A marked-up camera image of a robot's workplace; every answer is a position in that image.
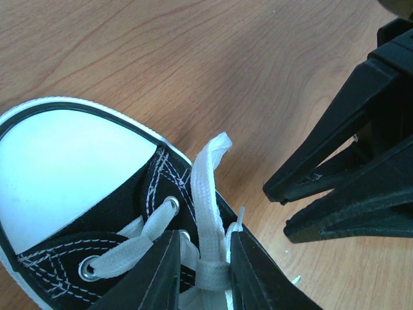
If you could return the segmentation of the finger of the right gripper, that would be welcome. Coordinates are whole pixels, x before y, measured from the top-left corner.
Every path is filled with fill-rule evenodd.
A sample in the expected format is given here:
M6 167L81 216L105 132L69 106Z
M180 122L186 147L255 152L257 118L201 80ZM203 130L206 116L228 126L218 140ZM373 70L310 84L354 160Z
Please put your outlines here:
M293 243L352 236L412 237L412 138L287 220Z

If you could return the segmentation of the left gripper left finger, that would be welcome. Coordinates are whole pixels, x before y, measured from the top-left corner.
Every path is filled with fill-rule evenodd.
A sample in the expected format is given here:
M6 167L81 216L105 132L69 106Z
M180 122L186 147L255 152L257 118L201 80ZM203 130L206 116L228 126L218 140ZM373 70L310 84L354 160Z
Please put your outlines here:
M164 232L134 268L91 309L177 309L180 235Z

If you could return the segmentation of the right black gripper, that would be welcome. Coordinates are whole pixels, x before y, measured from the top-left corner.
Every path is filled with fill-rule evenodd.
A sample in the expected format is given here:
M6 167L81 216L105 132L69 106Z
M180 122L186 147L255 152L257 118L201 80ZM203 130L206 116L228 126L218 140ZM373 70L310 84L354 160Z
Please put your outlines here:
M286 204L287 192L364 127L371 108L372 148L385 152L412 135L412 21L397 18L378 30L378 48L358 65L306 140L264 184L271 202Z

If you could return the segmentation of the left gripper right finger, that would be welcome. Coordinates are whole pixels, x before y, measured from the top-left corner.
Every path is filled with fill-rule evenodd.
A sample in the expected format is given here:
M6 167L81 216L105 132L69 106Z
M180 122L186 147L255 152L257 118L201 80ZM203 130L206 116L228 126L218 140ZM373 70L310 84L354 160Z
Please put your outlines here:
M232 233L230 251L234 309L320 309L248 233Z

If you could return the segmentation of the black canvas sneaker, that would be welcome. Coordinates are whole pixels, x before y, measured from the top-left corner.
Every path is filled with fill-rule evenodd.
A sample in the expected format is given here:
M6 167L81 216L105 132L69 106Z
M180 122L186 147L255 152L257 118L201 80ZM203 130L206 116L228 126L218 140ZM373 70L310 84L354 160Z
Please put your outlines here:
M181 233L199 244L195 160L92 101L47 97L14 107L1 116L1 263L41 309L91 309L129 271L87 282L79 264L125 241L118 231L147 220L165 198L179 207L164 233L178 231L180 246ZM217 191L216 200L227 229L239 212ZM179 295L195 275L181 263Z

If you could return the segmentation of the white lace of sneaker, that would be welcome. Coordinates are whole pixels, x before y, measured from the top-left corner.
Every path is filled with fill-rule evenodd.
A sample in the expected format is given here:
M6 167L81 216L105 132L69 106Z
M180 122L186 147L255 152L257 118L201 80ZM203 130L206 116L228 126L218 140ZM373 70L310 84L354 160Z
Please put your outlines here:
M179 295L181 309L233 309L230 283L230 244L232 233L243 230L245 210L237 220L223 227L217 206L214 170L225 152L232 146L227 133L211 139L197 155L190 175L199 244L194 245L186 233L181 233L181 263L195 271L195 285ZM82 280L93 282L114 278L131 270L153 246L156 238L178 214L178 201L169 196L144 220L138 217L118 234L126 238L100 256L85 258L78 267Z

